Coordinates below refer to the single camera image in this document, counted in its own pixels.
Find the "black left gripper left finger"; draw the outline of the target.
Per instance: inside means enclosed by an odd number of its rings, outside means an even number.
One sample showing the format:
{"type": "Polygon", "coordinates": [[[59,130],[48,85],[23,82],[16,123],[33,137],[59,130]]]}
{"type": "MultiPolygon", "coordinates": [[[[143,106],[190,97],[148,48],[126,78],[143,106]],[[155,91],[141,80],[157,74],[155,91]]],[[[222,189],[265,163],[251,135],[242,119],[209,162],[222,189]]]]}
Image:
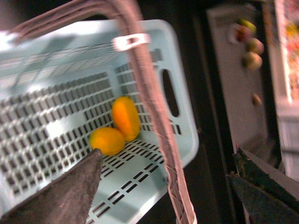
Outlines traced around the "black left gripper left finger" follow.
{"type": "Polygon", "coordinates": [[[78,164],[16,205],[2,224],[84,224],[101,180],[103,155],[92,150],[78,164]]]}

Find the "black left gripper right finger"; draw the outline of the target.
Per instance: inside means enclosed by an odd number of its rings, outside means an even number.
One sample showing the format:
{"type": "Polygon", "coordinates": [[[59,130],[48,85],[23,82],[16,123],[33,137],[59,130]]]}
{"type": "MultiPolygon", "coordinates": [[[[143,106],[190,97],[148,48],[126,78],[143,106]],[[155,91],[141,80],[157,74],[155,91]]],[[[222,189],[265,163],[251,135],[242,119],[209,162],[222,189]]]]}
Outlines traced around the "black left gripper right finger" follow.
{"type": "Polygon", "coordinates": [[[254,224],[297,224],[299,184],[251,152],[233,155],[237,173],[230,183],[254,224]]]}

